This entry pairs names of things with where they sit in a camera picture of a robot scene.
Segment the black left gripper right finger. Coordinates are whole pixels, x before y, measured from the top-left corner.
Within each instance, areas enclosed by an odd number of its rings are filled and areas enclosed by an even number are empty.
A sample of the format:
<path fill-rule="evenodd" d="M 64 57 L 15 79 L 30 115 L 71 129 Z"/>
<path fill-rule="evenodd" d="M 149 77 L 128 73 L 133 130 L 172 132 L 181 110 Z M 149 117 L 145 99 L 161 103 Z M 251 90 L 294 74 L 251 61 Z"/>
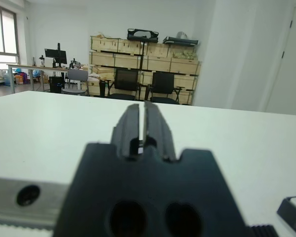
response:
<path fill-rule="evenodd" d="M 152 102 L 145 102 L 144 147 L 153 146 L 162 160 L 175 161 L 176 153 L 173 136 L 159 107 Z"/>

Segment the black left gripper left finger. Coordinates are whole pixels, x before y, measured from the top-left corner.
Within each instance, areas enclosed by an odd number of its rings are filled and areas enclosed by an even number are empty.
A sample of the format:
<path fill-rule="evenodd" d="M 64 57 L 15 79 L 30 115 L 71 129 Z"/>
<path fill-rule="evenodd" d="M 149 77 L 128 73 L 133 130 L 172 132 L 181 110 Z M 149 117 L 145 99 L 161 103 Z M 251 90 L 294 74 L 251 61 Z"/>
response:
<path fill-rule="evenodd" d="M 116 146 L 116 155 L 122 159 L 136 159 L 139 149 L 139 105 L 127 107 L 113 128 L 111 144 Z"/>

